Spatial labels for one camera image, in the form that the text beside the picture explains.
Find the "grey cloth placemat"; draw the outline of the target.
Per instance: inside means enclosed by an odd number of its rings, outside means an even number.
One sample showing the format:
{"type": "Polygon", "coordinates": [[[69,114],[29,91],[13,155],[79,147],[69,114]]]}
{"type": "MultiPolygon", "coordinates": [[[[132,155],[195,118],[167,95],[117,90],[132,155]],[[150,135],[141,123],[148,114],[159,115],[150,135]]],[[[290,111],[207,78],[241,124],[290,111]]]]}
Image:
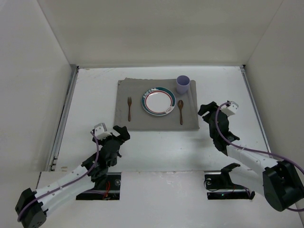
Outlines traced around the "grey cloth placemat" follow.
{"type": "Polygon", "coordinates": [[[126,126],[129,131],[195,131],[198,130],[198,106],[196,81],[190,81],[188,91],[180,95],[176,92],[176,79],[134,79],[118,81],[114,125],[126,126]],[[164,87],[173,92],[176,101],[183,101],[183,125],[180,125],[179,108],[165,116],[148,114],[142,107],[141,98],[151,88],[164,87]],[[128,121],[127,98],[132,98],[131,121],[128,121]]]}

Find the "brown wooden spoon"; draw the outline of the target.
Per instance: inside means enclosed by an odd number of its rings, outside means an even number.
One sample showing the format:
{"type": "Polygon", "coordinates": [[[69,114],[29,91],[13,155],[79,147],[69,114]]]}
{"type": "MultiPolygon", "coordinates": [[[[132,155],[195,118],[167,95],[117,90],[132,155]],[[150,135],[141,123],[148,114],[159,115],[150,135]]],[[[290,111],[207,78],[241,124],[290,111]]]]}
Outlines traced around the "brown wooden spoon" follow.
{"type": "Polygon", "coordinates": [[[180,112],[180,125],[183,125],[183,116],[182,116],[182,109],[183,109],[183,101],[179,100],[178,101],[178,108],[179,108],[179,112],[180,112]]]}

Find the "brown wooden fork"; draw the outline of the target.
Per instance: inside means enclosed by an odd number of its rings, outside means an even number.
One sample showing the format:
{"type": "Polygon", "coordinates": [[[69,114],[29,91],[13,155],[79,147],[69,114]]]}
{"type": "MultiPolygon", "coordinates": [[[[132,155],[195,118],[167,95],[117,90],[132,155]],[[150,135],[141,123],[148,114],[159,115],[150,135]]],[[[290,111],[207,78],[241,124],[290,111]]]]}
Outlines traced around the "brown wooden fork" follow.
{"type": "Polygon", "coordinates": [[[131,105],[132,105],[132,98],[127,98],[127,104],[128,104],[128,121],[131,121],[131,105]]]}

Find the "lilac plastic cup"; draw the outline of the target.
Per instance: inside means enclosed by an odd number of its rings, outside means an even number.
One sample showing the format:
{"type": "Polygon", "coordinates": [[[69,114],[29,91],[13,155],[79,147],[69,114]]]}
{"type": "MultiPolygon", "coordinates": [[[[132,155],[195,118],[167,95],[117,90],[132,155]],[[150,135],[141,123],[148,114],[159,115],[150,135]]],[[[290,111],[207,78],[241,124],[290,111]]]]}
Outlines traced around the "lilac plastic cup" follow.
{"type": "Polygon", "coordinates": [[[185,76],[181,75],[178,76],[176,79],[176,91],[178,94],[183,95],[185,94],[190,87],[190,79],[185,76]]]}

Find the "white plate green red rim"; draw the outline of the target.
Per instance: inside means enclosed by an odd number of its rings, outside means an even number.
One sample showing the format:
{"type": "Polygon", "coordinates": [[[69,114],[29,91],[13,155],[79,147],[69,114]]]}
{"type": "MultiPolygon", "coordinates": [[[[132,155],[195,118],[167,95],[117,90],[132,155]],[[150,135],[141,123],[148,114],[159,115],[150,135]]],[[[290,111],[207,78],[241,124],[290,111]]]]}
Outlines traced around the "white plate green red rim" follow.
{"type": "Polygon", "coordinates": [[[171,90],[164,87],[154,87],[143,94],[141,104],[148,114],[165,116],[173,111],[176,98],[171,90]]]}

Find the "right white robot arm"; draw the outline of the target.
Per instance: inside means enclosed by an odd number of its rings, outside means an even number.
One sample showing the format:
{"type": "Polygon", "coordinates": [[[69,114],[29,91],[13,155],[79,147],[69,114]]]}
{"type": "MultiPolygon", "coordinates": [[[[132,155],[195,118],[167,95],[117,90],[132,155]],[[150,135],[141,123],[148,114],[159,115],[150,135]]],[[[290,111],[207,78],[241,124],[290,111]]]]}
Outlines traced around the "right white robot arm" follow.
{"type": "Polygon", "coordinates": [[[298,175],[298,164],[281,155],[247,148],[229,130],[228,117],[235,115],[238,104],[226,101],[202,104],[198,115],[209,125],[214,146],[227,157],[237,160],[221,169],[229,184],[242,185],[263,195],[277,211],[291,210],[304,198],[304,185],[298,175]]]}

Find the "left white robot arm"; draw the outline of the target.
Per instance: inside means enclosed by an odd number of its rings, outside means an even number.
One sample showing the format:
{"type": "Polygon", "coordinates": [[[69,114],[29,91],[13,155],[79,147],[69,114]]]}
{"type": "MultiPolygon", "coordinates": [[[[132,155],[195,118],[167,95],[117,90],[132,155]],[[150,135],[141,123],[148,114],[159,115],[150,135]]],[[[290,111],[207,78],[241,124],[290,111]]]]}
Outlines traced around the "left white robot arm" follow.
{"type": "Polygon", "coordinates": [[[109,188],[107,173],[117,164],[120,147],[128,140],[127,127],[115,125],[118,133],[107,131],[100,123],[90,132],[96,145],[96,152],[61,179],[40,189],[27,188],[22,191],[15,206],[17,221],[25,228],[39,228],[50,214],[79,194],[98,194],[99,188],[109,188]]]}

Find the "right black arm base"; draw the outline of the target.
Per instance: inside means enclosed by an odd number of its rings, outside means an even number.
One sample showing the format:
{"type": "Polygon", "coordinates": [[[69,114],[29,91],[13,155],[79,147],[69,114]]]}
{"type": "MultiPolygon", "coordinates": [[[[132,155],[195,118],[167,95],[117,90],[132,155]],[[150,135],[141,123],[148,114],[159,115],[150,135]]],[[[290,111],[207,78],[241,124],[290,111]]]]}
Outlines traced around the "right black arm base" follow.
{"type": "Polygon", "coordinates": [[[240,164],[232,163],[219,171],[206,171],[204,173],[204,187],[208,200],[252,200],[255,192],[232,182],[230,172],[240,164]]]}

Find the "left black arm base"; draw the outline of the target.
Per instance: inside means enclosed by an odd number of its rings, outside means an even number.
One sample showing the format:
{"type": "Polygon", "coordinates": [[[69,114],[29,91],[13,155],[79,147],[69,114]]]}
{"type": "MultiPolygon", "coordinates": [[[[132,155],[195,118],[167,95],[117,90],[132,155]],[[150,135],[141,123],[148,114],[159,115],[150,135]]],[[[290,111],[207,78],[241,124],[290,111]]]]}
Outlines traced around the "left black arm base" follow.
{"type": "Polygon", "coordinates": [[[76,196],[76,200],[119,200],[121,173],[111,172],[95,183],[95,186],[76,196]]]}

